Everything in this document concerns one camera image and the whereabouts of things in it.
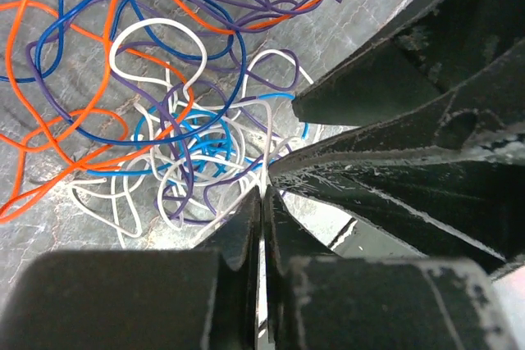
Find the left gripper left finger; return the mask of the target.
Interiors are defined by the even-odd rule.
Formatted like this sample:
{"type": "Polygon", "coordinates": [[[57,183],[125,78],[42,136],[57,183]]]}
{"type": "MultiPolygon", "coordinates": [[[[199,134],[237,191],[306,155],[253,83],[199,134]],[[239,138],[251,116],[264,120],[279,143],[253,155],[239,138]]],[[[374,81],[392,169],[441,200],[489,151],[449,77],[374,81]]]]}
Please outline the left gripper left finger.
{"type": "Polygon", "coordinates": [[[190,250],[43,254],[1,316],[4,349],[254,349],[262,199],[190,250]]]}

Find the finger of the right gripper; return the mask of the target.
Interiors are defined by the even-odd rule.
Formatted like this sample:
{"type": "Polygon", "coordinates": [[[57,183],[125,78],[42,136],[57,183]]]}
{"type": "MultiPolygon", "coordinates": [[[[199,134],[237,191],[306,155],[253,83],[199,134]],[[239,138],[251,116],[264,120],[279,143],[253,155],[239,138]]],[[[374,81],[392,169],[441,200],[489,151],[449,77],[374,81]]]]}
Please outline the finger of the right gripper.
{"type": "Polygon", "coordinates": [[[369,125],[486,69],[524,37],[524,0],[413,0],[292,103],[302,121],[369,125]]]}
{"type": "Polygon", "coordinates": [[[356,129],[275,161],[272,183],[337,206],[428,256],[508,262],[524,252],[524,136],[484,133],[457,148],[403,147],[356,129]]]}

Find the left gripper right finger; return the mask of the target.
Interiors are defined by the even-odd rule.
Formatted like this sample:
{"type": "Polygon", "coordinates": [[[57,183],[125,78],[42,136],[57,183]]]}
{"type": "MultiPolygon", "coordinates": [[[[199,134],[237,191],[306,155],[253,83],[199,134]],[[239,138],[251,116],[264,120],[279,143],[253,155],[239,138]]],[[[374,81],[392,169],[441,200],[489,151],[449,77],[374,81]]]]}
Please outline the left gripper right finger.
{"type": "Polygon", "coordinates": [[[282,196],[262,201],[267,334],[279,349],[515,349],[483,269],[465,258],[343,258],[282,196]]]}

